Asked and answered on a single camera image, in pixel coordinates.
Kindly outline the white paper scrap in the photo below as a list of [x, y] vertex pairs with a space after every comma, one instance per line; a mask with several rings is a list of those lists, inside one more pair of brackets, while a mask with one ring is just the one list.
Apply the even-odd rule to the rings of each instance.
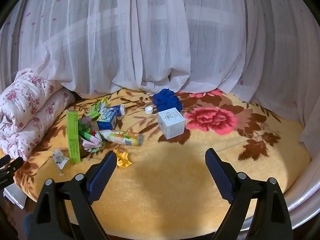
[[59, 169], [59, 175], [64, 176], [62, 170], [64, 166], [68, 163], [69, 158], [65, 157], [63, 152], [60, 149], [58, 149], [53, 152], [53, 160], [57, 168]]

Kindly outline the long green box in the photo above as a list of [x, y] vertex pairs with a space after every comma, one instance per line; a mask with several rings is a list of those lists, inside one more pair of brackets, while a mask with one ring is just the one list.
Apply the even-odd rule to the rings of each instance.
[[76, 111], [67, 111], [66, 129], [69, 157], [72, 163], [80, 163], [81, 158], [79, 146], [78, 113]]

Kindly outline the pink green bag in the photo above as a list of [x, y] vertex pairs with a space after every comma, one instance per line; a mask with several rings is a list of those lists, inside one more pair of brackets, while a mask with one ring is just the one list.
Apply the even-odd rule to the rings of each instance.
[[82, 147], [86, 152], [94, 153], [105, 148], [105, 140], [101, 137], [99, 129], [92, 121], [92, 117], [84, 116], [78, 120], [78, 132]]

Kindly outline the yellow plastic scrap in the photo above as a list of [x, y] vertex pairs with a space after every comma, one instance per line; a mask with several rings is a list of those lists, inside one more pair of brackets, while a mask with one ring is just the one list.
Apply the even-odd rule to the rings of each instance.
[[113, 152], [117, 157], [117, 166], [121, 168], [127, 168], [132, 165], [132, 162], [129, 160], [129, 154], [127, 152], [119, 152], [114, 149]]

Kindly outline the green snack wrapper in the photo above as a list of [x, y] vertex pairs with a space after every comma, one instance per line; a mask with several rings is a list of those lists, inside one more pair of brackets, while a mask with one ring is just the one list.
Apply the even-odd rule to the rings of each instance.
[[107, 107], [108, 107], [107, 98], [102, 98], [89, 109], [87, 116], [90, 116], [92, 119], [98, 118], [100, 115], [100, 112]]

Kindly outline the blue snack box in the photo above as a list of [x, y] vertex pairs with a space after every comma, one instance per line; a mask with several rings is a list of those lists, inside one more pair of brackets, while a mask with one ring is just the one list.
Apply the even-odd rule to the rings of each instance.
[[99, 130], [113, 130], [117, 125], [118, 119], [116, 112], [107, 108], [103, 108], [97, 119]]

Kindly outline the orange drink bottle wrapper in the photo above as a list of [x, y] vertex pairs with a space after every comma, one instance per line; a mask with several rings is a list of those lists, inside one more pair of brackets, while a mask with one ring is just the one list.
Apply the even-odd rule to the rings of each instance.
[[99, 133], [102, 138], [115, 144], [141, 146], [143, 143], [143, 135], [139, 133], [109, 129], [100, 130]]

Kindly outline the blue white medicine box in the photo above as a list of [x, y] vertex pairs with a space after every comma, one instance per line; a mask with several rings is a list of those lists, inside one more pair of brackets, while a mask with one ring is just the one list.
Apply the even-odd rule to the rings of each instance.
[[124, 116], [126, 114], [126, 108], [124, 104], [111, 106], [110, 110], [113, 111], [116, 116]]

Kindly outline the white cube box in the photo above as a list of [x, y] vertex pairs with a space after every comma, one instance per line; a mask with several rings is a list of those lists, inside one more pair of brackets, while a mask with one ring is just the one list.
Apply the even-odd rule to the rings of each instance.
[[184, 133], [185, 118], [176, 108], [167, 109], [158, 112], [158, 126], [169, 140]]

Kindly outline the white bottle cap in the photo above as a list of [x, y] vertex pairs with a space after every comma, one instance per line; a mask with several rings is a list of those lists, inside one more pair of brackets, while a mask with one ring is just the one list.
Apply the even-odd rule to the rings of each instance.
[[152, 106], [145, 107], [145, 112], [146, 112], [146, 114], [152, 114], [153, 113], [153, 107]]

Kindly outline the blue cloth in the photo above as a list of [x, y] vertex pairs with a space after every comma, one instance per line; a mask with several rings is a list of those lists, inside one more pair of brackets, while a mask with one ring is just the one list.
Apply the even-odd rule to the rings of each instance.
[[152, 103], [158, 112], [176, 108], [179, 112], [183, 110], [182, 103], [172, 90], [162, 89], [152, 96]]

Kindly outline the folded pink floral quilt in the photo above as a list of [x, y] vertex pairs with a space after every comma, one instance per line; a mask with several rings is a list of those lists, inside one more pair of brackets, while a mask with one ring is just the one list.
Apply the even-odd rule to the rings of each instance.
[[26, 161], [75, 97], [58, 81], [24, 72], [1, 93], [1, 150]]

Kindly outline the yellow floral plush blanket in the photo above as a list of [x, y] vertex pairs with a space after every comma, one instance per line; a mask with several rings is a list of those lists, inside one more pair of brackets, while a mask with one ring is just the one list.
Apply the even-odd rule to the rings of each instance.
[[142, 145], [108, 142], [102, 151], [83, 152], [80, 163], [59, 170], [53, 152], [68, 152], [66, 117], [61, 115], [15, 174], [16, 184], [37, 200], [45, 180], [70, 180], [108, 151], [126, 152], [131, 165], [115, 170], [92, 205], [100, 224], [108, 234], [124, 238], [182, 239], [215, 231], [229, 207], [206, 167], [209, 148], [252, 179], [276, 178], [283, 191], [308, 167], [310, 156], [299, 143], [301, 124], [219, 90], [180, 92], [178, 97], [186, 127], [182, 135], [165, 139], [157, 113], [145, 112], [151, 95], [127, 89], [108, 95], [109, 105], [126, 108], [117, 128], [142, 134]]

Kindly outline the white sheer floral curtain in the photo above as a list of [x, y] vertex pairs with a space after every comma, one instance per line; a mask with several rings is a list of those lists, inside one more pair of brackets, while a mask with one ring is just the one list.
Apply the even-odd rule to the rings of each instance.
[[319, 25], [303, 0], [19, 0], [1, 89], [23, 69], [81, 95], [220, 89], [300, 122], [319, 153]]

